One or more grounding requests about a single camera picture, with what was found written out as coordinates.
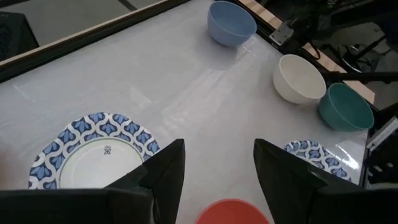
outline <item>white bowl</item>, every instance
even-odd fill
[[[326,93],[321,73],[296,55],[285,55],[274,70],[274,86],[283,99],[297,104],[318,100]]]

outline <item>white table surface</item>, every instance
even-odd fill
[[[32,161],[66,124],[98,111],[145,126],[161,147],[184,138],[177,223],[240,198],[272,222],[253,143],[316,139],[359,180],[366,133],[337,133],[316,104],[284,101],[272,84],[282,54],[255,35],[238,49],[206,33],[211,1],[193,0],[0,84],[0,189],[26,189]]]

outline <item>red bowl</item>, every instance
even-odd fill
[[[207,207],[195,223],[268,224],[269,222],[254,205],[239,199],[223,199]]]

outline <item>wooden edge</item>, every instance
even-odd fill
[[[146,9],[148,9],[148,8],[150,8],[150,7],[153,7],[153,6],[157,5],[157,4],[160,4],[160,3],[163,3],[163,2],[166,2],[166,1],[169,1],[169,0],[161,0],[161,1],[159,1],[159,2],[150,4],[150,5],[146,6],[146,7],[143,7],[143,8],[141,8],[141,9],[138,9],[138,10],[136,10],[136,11],[126,13],[125,15],[116,17],[116,18],[114,18],[114,19],[110,19],[110,20],[108,20],[108,21],[106,21],[106,22],[103,22],[103,23],[101,23],[101,24],[98,24],[98,25],[96,25],[96,26],[93,26],[93,27],[90,27],[90,28],[88,28],[88,29],[85,29],[85,30],[82,30],[82,31],[80,31],[80,32],[77,32],[77,33],[75,33],[75,34],[69,35],[68,37],[61,38],[61,39],[59,39],[59,40],[56,40],[56,41],[51,42],[51,43],[49,43],[49,44],[43,45],[43,46],[41,46],[41,47],[37,47],[37,48],[35,48],[35,49],[33,49],[33,50],[30,50],[30,51],[28,51],[28,52],[25,52],[25,53],[23,53],[23,54],[19,54],[19,55],[16,55],[16,56],[14,56],[14,57],[11,57],[11,58],[9,58],[9,59],[3,60],[2,62],[0,62],[0,67],[3,66],[3,65],[5,65],[5,64],[7,64],[7,63],[9,63],[9,62],[13,62],[13,61],[15,61],[15,60],[19,60],[19,59],[21,59],[21,58],[23,58],[23,57],[26,57],[26,56],[28,56],[28,55],[30,55],[30,54],[34,54],[34,53],[37,53],[37,52],[39,52],[39,51],[42,51],[42,50],[48,49],[48,48],[50,48],[50,47],[53,47],[53,46],[55,46],[55,45],[57,45],[57,44],[61,44],[62,42],[66,41],[66,40],[70,40],[70,39],[72,39],[72,38],[75,38],[75,37],[78,37],[78,36],[80,36],[80,35],[83,35],[83,34],[86,34],[86,33],[88,33],[88,32],[91,32],[91,31],[93,31],[93,30],[95,30],[95,29],[97,29],[97,28],[99,28],[99,27],[101,27],[101,26],[105,26],[105,25],[107,25],[107,24],[111,24],[111,23],[117,22],[117,21],[119,21],[119,20],[121,20],[121,19],[123,19],[123,18],[125,18],[125,17],[128,17],[128,16],[133,15],[133,14],[138,13],[138,12],[141,12],[141,11],[143,11],[143,10],[146,10]]]
[[[268,11],[266,8],[264,8],[262,5],[260,5],[258,2],[255,0],[238,0],[240,3],[245,5],[250,11],[258,15],[264,22],[268,23],[271,25],[273,28],[278,29],[282,25],[282,21],[273,15],[270,11]],[[310,44],[305,44],[303,46],[303,49],[305,49],[309,54],[312,56],[317,56],[317,53],[314,48],[311,47]],[[347,71],[341,68],[336,62],[332,61],[328,56],[326,56],[324,53],[322,53],[320,50],[320,59],[317,60],[317,62],[324,66],[328,71],[330,72],[341,72],[341,73],[346,73]],[[372,90],[370,90],[368,87],[363,85],[359,81],[344,81],[345,84],[347,84],[349,87],[351,87],[353,90],[355,90],[357,93],[359,93],[363,98],[365,98],[369,103],[373,104],[374,103],[374,97],[375,94]]]

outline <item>plate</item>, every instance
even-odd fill
[[[68,124],[35,159],[29,189],[103,188],[160,150],[151,133],[120,114]]]
[[[284,147],[284,150],[319,169],[351,182],[351,177],[342,168],[335,155],[314,140],[292,141]]]

